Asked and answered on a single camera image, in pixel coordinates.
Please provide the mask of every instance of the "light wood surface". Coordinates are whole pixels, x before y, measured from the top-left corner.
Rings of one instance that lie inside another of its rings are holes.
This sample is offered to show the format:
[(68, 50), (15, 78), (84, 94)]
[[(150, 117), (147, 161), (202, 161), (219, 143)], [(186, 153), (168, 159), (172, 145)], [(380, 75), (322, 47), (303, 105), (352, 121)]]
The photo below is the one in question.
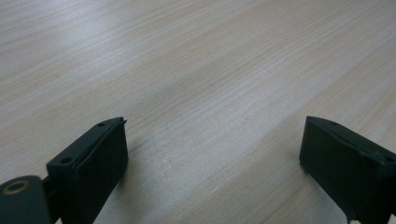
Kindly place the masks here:
[(95, 223), (346, 223), (299, 165), (307, 115), (396, 151), (396, 1), (0, 3), (1, 182), (128, 119)]

